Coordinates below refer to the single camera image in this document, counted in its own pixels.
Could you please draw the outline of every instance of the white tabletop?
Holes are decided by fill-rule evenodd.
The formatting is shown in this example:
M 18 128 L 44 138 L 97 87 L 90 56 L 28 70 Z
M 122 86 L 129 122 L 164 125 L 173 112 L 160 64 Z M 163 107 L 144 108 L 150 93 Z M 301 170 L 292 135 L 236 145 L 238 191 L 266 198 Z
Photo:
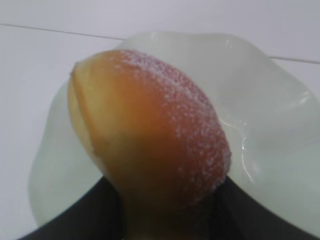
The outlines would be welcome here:
M 318 0 L 0 0 L 0 240 L 37 227 L 25 180 L 76 61 L 162 30 L 234 34 L 269 56 L 320 62 L 319 9 Z M 320 97 L 320 64 L 275 62 Z

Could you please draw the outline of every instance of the white surface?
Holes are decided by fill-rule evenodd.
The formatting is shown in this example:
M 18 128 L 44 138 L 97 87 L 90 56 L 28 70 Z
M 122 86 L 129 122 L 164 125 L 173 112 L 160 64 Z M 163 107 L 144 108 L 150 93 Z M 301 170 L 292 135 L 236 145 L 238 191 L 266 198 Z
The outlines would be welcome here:
M 0 240 L 36 228 L 28 177 L 55 94 L 76 61 L 118 43 L 0 26 Z
M 268 55 L 320 61 L 318 0 L 1 0 L 0 24 L 127 38 L 228 33 Z
M 303 82 L 320 99 L 320 64 L 284 60 L 273 61 Z
M 146 33 L 138 49 L 185 72 L 215 106 L 231 179 L 267 209 L 320 237 L 320 102 L 258 48 L 223 34 Z

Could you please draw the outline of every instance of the frosted glass bowl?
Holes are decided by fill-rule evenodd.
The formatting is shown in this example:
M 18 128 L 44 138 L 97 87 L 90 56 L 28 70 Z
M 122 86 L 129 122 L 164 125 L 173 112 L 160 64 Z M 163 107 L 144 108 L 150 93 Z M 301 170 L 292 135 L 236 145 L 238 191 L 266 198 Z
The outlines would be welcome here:
M 225 130 L 229 177 L 272 213 L 320 237 L 320 105 L 304 84 L 232 35 L 150 32 L 118 49 L 153 55 L 191 77 Z M 72 130 L 64 85 L 29 179 L 38 224 L 69 208 L 100 177 Z

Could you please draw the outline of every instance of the black base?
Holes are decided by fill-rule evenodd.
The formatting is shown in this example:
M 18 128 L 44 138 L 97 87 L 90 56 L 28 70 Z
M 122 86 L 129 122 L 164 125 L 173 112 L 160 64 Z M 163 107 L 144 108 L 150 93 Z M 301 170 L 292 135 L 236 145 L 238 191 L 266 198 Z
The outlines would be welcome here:
M 260 206 L 229 178 L 214 194 L 211 240 L 317 240 Z M 121 240 L 122 207 L 102 178 L 82 199 L 20 240 Z

